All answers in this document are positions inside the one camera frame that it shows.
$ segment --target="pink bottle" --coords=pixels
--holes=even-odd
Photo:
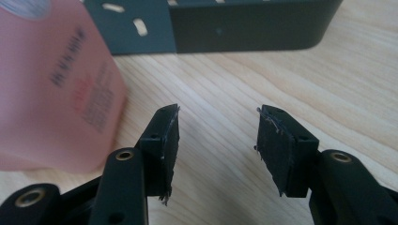
[[[79,0],[0,1],[0,170],[96,169],[125,95]]]

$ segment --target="wooden table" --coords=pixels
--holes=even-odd
[[[396,0],[344,0],[305,51],[116,57],[130,92],[115,149],[134,146],[158,108],[181,107],[173,195],[168,207],[149,198],[150,224],[313,223],[309,199],[280,198],[253,150],[262,104],[293,115],[319,150],[355,155],[397,190],[397,9]],[[0,172],[0,202],[33,183],[65,192],[100,174]]]

